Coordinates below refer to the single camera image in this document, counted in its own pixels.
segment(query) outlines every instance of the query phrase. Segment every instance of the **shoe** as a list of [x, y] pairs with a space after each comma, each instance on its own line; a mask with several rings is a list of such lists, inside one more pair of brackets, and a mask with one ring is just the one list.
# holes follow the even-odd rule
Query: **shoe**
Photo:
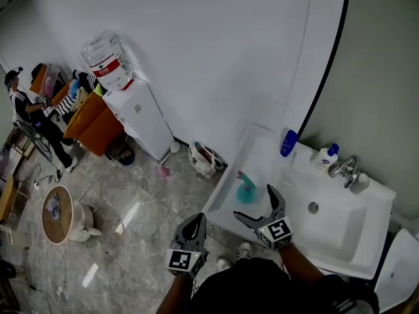
[[79, 159], [77, 158], [77, 156], [74, 156], [73, 161], [71, 162], [71, 165], [69, 167], [66, 167], [65, 170], [67, 172], [71, 172], [78, 162], [79, 162]]
[[248, 241], [244, 241], [240, 245], [240, 248], [238, 249], [237, 260], [242, 259], [242, 258], [250, 259], [252, 254], [253, 254], [253, 245]]
[[77, 140], [73, 139], [73, 144], [69, 145], [70, 150], [73, 150], [74, 146], [77, 144]]
[[231, 268], [233, 266], [233, 264], [231, 264], [230, 260], [228, 260], [225, 257], [219, 257], [217, 259], [217, 269], [218, 271], [225, 271], [228, 270], [229, 268]]

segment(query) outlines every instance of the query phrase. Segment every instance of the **white toilet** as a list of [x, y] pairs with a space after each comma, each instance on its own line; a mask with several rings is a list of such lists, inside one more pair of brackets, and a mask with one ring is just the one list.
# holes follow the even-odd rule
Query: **white toilet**
[[380, 313], [407, 300], [419, 284], [419, 222], [411, 225], [411, 233], [397, 233], [378, 276], [374, 290]]

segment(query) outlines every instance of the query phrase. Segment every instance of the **pink object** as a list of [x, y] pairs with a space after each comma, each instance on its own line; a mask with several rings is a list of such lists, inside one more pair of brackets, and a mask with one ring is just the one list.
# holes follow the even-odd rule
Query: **pink object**
[[162, 177], [162, 178], [167, 178], [169, 177], [170, 171], [167, 167], [164, 166], [159, 166], [158, 167], [158, 174]]
[[60, 68], [58, 66], [49, 64], [46, 67], [44, 79], [41, 84], [41, 90], [39, 91], [40, 96], [52, 97], [59, 73]]

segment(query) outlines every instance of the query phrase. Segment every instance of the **white bag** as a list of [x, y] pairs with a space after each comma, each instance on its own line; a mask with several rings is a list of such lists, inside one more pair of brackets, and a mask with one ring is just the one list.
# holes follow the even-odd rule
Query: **white bag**
[[217, 157], [214, 151], [201, 142], [193, 141], [189, 145], [188, 157], [195, 170], [207, 178], [211, 178], [217, 170], [223, 168], [222, 161]]

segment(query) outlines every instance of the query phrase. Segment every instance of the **white sink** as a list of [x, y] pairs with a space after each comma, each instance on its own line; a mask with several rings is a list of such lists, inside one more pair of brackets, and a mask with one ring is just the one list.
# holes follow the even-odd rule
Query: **white sink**
[[[344, 188], [343, 177], [332, 179], [310, 167], [316, 151], [297, 144], [288, 157], [282, 157], [281, 140], [276, 133], [250, 125], [236, 160], [225, 171], [203, 212], [220, 227], [259, 242], [232, 212], [241, 211], [255, 218], [269, 216], [272, 208], [266, 184], [271, 184], [285, 198], [293, 241], [314, 265], [372, 279], [384, 246], [395, 192], [370, 179], [369, 188], [355, 195]], [[241, 183], [235, 179], [238, 170], [258, 187], [258, 199], [251, 205], [236, 199]], [[318, 207], [314, 214], [308, 210], [312, 202]]]

